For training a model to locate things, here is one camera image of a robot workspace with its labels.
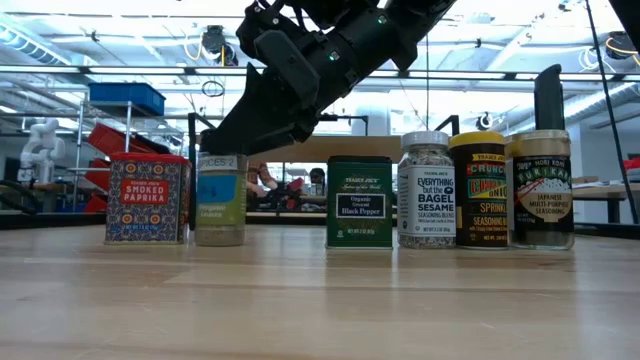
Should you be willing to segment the white-lid bagel sesame jar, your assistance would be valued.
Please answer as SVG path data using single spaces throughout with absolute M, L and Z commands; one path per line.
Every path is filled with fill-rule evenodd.
M 401 146 L 398 244 L 409 249 L 455 247 L 455 171 L 449 136 L 440 131 L 414 131 L 401 137 Z

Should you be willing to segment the wooden background table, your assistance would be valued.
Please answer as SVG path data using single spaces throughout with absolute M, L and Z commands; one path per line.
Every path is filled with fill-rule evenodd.
M 578 223 L 633 224 L 630 207 L 634 204 L 640 219 L 640 183 L 630 183 L 632 198 L 620 181 L 577 184 L 573 197 L 577 205 Z

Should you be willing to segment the wooden shelf riser black legs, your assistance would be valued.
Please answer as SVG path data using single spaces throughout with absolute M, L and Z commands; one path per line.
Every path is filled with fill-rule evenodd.
M 209 119 L 218 120 L 221 116 L 204 117 L 196 112 L 186 115 L 189 137 L 189 160 L 197 165 L 196 143 L 202 143 L 196 134 L 196 123 L 201 122 L 207 128 L 214 128 Z M 435 130 L 443 130 L 451 125 L 452 135 L 460 133 L 459 116 L 450 115 L 441 122 Z M 253 156 L 252 160 L 259 162 L 279 163 L 326 163 L 329 157 L 334 155 L 349 156 L 386 156 L 394 162 L 399 162 L 402 157 L 399 136 L 312 136 L 304 143 L 295 143 L 279 149 L 270 150 Z M 190 227 L 195 229 L 195 168 L 192 168 L 192 186 L 190 209 Z M 260 225 L 325 225 L 326 215 L 320 212 L 293 212 L 293 211 L 261 211 L 248 212 L 247 224 Z

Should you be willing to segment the blue storage bin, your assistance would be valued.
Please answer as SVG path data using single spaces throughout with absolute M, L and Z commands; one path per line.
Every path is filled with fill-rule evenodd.
M 163 116 L 166 98 L 147 83 L 94 82 L 89 87 L 89 103 L 109 115 L 128 113 L 128 103 L 133 104 L 132 116 Z

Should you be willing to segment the yellow-lid chili onion jar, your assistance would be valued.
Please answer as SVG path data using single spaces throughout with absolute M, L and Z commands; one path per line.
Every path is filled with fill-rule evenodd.
M 456 245 L 505 249 L 507 178 L 505 138 L 497 132 L 468 132 L 449 142 L 456 191 Z

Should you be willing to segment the thin black diagonal rod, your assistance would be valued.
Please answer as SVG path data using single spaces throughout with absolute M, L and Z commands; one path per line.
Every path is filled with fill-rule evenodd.
M 622 149 L 621 149 L 621 143 L 620 143 L 619 133 L 618 133 L 617 125 L 616 125 L 617 122 L 616 122 L 616 119 L 615 119 L 614 110 L 613 110 L 613 106 L 612 106 L 612 101 L 611 101 L 611 96 L 610 96 L 610 91 L 609 91 L 609 86 L 608 86 L 608 80 L 607 80 L 607 73 L 606 73 L 606 70 L 605 70 L 604 60 L 603 60 L 602 52 L 601 52 L 601 49 L 600 49 L 600 41 L 598 39 L 598 34 L 597 34 L 597 31 L 596 31 L 593 12 L 592 12 L 592 8 L 591 8 L 591 5 L 590 5 L 590 0 L 584 0 L 584 1 L 585 1 L 585 6 L 586 6 L 586 12 L 587 12 L 587 15 L 588 15 L 588 18 L 589 18 L 592 39 L 593 39 L 593 43 L 594 43 L 594 47 L 595 47 L 595 51 L 596 51 L 596 58 L 597 58 L 599 73 L 600 73 L 600 76 L 601 76 L 601 79 L 602 79 L 601 80 L 602 81 L 602 87 L 603 87 L 604 96 L 605 96 L 606 108 L 607 108 L 607 112 L 608 112 L 608 116 L 609 116 L 609 123 L 611 125 L 611 129 L 612 129 L 612 133 L 613 133 L 615 149 L 616 149 L 616 156 L 617 156 L 617 162 L 618 162 L 619 169 L 620 169 L 620 172 L 621 172 L 621 175 L 622 175 L 622 181 L 623 181 L 623 185 L 624 185 L 625 192 L 626 192 L 626 195 L 627 195 L 627 199 L 629 201 L 630 211 L 631 211 L 631 216 L 632 216 L 633 223 L 635 225 L 640 225 L 640 218 L 638 216 L 638 212 L 637 212 L 637 209 L 636 209 L 635 198 L 634 198 L 634 195 L 632 193 L 631 186 L 630 186 L 630 183 L 629 183 L 629 180 L 628 180 L 628 176 L 627 176 L 627 173 L 626 173 L 626 169 L 625 169 L 625 166 L 624 166 L 624 159 L 623 159 L 623 154 L 622 154 Z

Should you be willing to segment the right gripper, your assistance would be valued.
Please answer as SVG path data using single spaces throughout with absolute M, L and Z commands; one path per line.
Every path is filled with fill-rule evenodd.
M 303 143 L 319 113 L 363 78 L 363 40 L 349 29 L 296 40 L 269 30 L 255 45 L 267 68 L 247 66 L 244 94 L 213 129 L 213 151 L 251 156 Z

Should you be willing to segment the green black pepper tin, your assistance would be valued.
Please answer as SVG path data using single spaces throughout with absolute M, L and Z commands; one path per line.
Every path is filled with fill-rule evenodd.
M 391 159 L 332 156 L 328 160 L 327 176 L 326 246 L 392 248 Z

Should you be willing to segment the tan-lid furikake jar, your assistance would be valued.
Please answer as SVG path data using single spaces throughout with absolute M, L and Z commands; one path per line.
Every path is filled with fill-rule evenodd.
M 565 130 L 534 130 L 505 140 L 510 245 L 569 250 L 574 245 L 571 140 Z

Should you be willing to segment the black-lid green-label spice jar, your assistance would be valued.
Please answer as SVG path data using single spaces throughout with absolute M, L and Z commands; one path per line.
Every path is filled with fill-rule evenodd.
M 248 159 L 211 150 L 215 131 L 201 133 L 195 192 L 195 243 L 240 246 L 245 239 Z

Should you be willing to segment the person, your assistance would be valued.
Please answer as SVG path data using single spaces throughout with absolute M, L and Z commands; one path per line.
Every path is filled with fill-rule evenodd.
M 310 188 L 308 194 L 311 196 L 324 196 L 326 188 L 325 171 L 322 168 L 313 168 L 309 173 Z
M 247 172 L 247 195 L 249 197 L 264 198 L 267 189 L 275 190 L 278 182 L 271 176 L 269 168 L 264 162 L 250 161 Z

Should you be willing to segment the red storage bin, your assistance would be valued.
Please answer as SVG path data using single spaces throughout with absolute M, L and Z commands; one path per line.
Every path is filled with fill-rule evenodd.
M 134 134 L 127 137 L 125 133 L 109 126 L 98 123 L 88 137 L 88 143 L 105 155 L 123 152 L 129 140 L 129 152 L 170 154 L 167 146 L 156 143 L 142 135 Z
M 87 171 L 84 175 L 85 179 L 96 185 L 105 192 L 110 187 L 110 165 L 111 162 L 100 158 L 94 158 L 90 162 L 91 171 Z
M 93 194 L 86 206 L 84 213 L 105 213 L 108 207 L 108 198 L 104 195 Z

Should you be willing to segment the metal shelving rack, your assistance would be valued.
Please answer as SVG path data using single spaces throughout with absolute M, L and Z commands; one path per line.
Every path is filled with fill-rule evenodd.
M 89 171 L 99 171 L 99 168 L 83 168 L 81 157 L 83 143 L 88 137 L 87 132 L 91 132 L 98 124 L 114 127 L 116 130 L 125 131 L 125 144 L 123 149 L 128 152 L 131 148 L 131 140 L 137 134 L 160 142 L 166 145 L 169 150 L 178 155 L 183 155 L 185 146 L 189 142 L 185 141 L 186 132 L 172 127 L 164 116 L 154 116 L 140 106 L 131 101 L 127 102 L 104 102 L 83 100 L 77 112 L 72 116 L 76 120 L 77 128 L 72 131 L 74 139 L 73 149 L 74 166 L 68 171 L 72 174 L 72 212 L 78 213 L 79 202 L 79 181 L 80 176 Z

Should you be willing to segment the white robot figure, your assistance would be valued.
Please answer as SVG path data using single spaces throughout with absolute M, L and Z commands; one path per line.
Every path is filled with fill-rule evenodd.
M 65 156 L 65 142 L 55 133 L 58 126 L 57 119 L 48 119 L 30 127 L 29 139 L 20 153 L 19 182 L 52 182 L 55 161 Z

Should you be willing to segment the red-lid smoked paprika tin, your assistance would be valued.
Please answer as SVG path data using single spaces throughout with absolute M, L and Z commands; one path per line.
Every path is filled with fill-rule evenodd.
M 111 157 L 107 244 L 181 244 L 188 235 L 191 163 L 180 155 Z

